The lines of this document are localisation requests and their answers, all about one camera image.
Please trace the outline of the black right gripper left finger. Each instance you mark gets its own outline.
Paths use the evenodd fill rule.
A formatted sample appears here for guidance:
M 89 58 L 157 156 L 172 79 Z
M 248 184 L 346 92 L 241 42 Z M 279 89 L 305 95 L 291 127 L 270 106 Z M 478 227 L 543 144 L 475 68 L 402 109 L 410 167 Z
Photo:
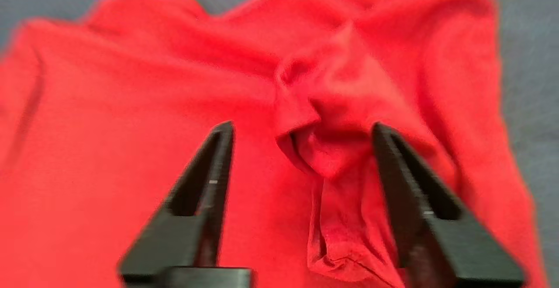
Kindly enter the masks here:
M 214 127 L 120 260 L 124 282 L 154 282 L 178 266 L 215 266 L 230 182 L 235 129 Z

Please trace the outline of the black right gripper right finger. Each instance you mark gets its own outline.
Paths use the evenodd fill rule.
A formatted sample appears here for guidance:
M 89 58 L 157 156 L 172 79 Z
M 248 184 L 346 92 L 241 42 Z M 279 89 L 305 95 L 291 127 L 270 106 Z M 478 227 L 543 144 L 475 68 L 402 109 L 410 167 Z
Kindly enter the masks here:
M 395 129 L 372 128 L 397 261 L 409 288 L 521 288 L 524 272 Z

